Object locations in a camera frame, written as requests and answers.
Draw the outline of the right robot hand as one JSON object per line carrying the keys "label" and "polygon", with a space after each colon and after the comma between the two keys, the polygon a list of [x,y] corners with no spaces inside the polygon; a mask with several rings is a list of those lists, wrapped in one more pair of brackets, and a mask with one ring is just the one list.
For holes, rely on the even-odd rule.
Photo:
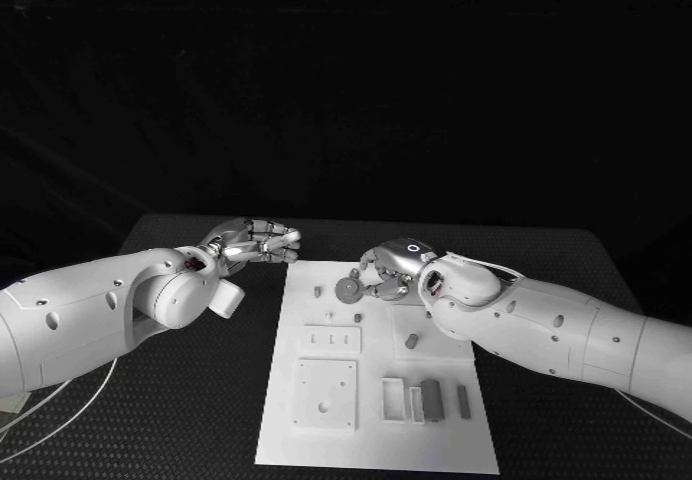
{"label": "right robot hand", "polygon": [[402,300],[418,285],[424,267],[438,258],[432,248],[412,238],[385,241],[359,260],[359,270],[373,267],[380,282],[365,287],[365,294],[383,301]]}

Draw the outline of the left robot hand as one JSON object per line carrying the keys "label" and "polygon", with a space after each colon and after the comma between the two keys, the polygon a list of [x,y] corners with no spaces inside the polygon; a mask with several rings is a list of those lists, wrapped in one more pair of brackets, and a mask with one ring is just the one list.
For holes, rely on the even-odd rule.
{"label": "left robot hand", "polygon": [[228,278],[248,263],[294,263],[300,240],[295,228],[269,220],[238,217],[210,230],[199,248],[216,260],[219,277]]}

